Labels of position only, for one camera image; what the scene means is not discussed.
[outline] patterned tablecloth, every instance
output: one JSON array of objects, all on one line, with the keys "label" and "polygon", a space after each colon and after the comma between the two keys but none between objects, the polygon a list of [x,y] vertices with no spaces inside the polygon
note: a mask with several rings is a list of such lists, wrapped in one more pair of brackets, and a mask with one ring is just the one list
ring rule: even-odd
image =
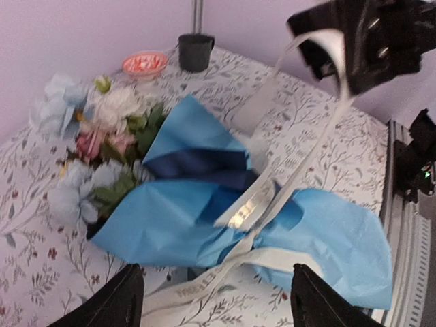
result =
[{"label": "patterned tablecloth", "polygon": [[[173,108],[192,93],[225,125],[265,81],[270,68],[214,49],[210,67],[181,72],[177,54],[154,82],[134,82],[139,92],[159,93]],[[132,82],[117,74],[118,82]],[[257,130],[277,180],[284,183],[326,125],[336,99],[286,74]],[[317,187],[378,213],[382,204],[387,127],[350,109],[306,174],[302,187]],[[57,181],[67,142],[47,140],[29,128],[0,148],[0,327],[46,326],[81,305],[123,263],[51,217],[46,192]],[[146,292],[174,278],[172,269],[144,267]],[[226,277],[206,298],[172,315],[144,317],[143,326],[291,326],[288,294],[264,283],[249,267]]]}]

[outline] metal frame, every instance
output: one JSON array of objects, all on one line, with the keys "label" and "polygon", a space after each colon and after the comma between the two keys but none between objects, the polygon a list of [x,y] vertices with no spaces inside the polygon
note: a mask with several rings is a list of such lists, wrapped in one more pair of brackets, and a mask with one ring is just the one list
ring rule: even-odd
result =
[{"label": "metal frame", "polygon": [[419,215],[417,204],[394,193],[395,140],[411,141],[407,130],[391,121],[380,217],[392,250],[392,307],[389,311],[369,311],[369,315],[389,327],[419,327],[429,276],[431,222]]},{"label": "metal frame", "polygon": [[192,33],[198,34],[203,29],[203,0],[192,0]]}]

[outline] purple wall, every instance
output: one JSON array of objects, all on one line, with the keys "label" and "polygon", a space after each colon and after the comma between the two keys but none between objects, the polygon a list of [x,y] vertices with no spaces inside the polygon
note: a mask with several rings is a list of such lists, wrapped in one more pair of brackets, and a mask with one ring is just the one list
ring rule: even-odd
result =
[{"label": "purple wall", "polygon": [[175,46],[190,28],[190,1],[1,0],[0,141],[27,122],[54,73],[110,73],[133,52]]},{"label": "purple wall", "polygon": [[[318,0],[219,0],[205,1],[204,31],[215,35],[217,45],[274,65],[279,53],[291,40],[285,23],[295,12],[312,7]],[[357,107],[382,121],[390,117],[410,124],[417,113],[430,106],[436,89],[436,52],[426,54],[419,74],[397,78],[361,96]],[[312,79],[300,54],[286,62],[286,72],[334,93],[331,81],[321,85]]]}]

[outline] black cup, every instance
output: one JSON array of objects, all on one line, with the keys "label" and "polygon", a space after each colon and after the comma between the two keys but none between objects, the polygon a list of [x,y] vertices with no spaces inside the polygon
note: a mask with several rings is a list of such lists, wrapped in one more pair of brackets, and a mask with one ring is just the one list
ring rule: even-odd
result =
[{"label": "black cup", "polygon": [[180,68],[191,73],[203,72],[209,66],[215,38],[203,34],[184,34],[178,37]]}]

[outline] red bowl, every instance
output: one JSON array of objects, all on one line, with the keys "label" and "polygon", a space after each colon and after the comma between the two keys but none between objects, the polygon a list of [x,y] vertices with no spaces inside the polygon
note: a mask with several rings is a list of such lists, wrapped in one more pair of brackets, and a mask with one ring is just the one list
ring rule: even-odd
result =
[{"label": "red bowl", "polygon": [[168,57],[163,52],[145,51],[124,59],[123,70],[133,77],[153,77],[162,73],[167,64]]}]

